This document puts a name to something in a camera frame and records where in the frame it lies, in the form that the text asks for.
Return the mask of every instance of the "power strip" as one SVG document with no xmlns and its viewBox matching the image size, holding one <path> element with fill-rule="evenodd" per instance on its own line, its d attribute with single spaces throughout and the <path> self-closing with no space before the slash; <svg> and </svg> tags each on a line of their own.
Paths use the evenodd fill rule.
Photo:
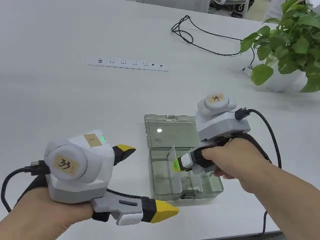
<svg viewBox="0 0 320 240">
<path fill-rule="evenodd" d="M 125 69 L 141 69 L 168 72 L 168 67 L 162 63 L 155 63 L 153 61 L 138 61 L 106 57 L 89 57 L 87 64 L 90 66 L 102 66 Z"/>
</svg>

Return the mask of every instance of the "hand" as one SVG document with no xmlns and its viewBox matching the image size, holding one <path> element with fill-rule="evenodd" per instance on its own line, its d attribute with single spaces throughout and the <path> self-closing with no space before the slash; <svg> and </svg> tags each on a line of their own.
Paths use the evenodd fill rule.
<svg viewBox="0 0 320 240">
<path fill-rule="evenodd" d="M 92 214 L 89 203 L 55 202 L 48 188 L 35 188 L 0 222 L 0 239 L 55 240 L 72 224 L 90 219 Z"/>
<path fill-rule="evenodd" d="M 215 176 L 238 179 L 248 193 L 252 193 L 252 190 L 246 176 L 269 163 L 252 143 L 242 138 L 235 138 L 225 146 L 206 148 L 202 150 L 202 156 L 216 164 Z"/>
</svg>

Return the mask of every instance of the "white table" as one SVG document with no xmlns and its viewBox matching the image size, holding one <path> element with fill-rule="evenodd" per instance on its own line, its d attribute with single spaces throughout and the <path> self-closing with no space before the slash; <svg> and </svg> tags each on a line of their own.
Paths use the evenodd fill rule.
<svg viewBox="0 0 320 240">
<path fill-rule="evenodd" d="M 209 91 L 224 91 L 260 110 L 274 129 L 283 168 L 320 188 L 319 94 L 257 90 L 242 74 L 252 54 L 221 57 L 182 42 L 170 32 L 185 14 L 202 28 L 244 38 L 260 22 L 121 0 L 7 0 L 0 8 L 0 178 L 43 159 L 47 142 L 93 129 L 113 144 L 135 146 L 113 170 L 110 188 L 150 196 L 145 114 L 193 115 Z M 239 43 L 199 31 L 195 41 L 222 53 Z M 89 56 L 165 63 L 169 72 L 86 65 Z M 251 134 L 276 159 L 267 128 L 249 117 Z M 9 183 L 11 206 L 32 180 Z M 200 240 L 252 235 L 262 230 L 264 208 L 236 180 L 210 204 L 184 206 L 157 224 L 117 226 L 88 220 L 60 239 Z M 3 206 L 0 218 L 6 215 Z M 268 217 L 267 232 L 278 228 Z"/>
</svg>

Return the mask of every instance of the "handwritten label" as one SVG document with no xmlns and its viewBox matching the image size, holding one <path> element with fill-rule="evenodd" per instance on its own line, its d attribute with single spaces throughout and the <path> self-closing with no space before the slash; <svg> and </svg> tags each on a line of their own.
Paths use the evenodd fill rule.
<svg viewBox="0 0 320 240">
<path fill-rule="evenodd" d="M 70 176 L 74 176 L 78 171 L 79 163 L 68 157 L 57 154 L 53 162 L 53 167 Z"/>
<path fill-rule="evenodd" d="M 225 96 L 223 95 L 223 93 L 211 95 L 208 97 L 209 103 L 218 103 L 220 101 L 223 101 L 224 99 L 225 99 Z"/>
<path fill-rule="evenodd" d="M 85 134 L 83 135 L 84 138 L 86 139 L 86 141 L 88 142 L 90 148 L 93 147 L 97 147 L 97 146 L 102 146 L 99 138 L 97 137 L 97 135 L 95 135 L 94 133 L 92 134 Z"/>
</svg>

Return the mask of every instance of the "box lid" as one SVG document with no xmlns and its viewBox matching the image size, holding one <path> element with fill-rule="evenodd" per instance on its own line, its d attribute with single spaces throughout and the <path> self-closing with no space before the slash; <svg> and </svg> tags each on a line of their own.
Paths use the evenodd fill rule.
<svg viewBox="0 0 320 240">
<path fill-rule="evenodd" d="M 145 115 L 145 129 L 149 149 L 190 149 L 198 145 L 194 116 Z"/>
</svg>

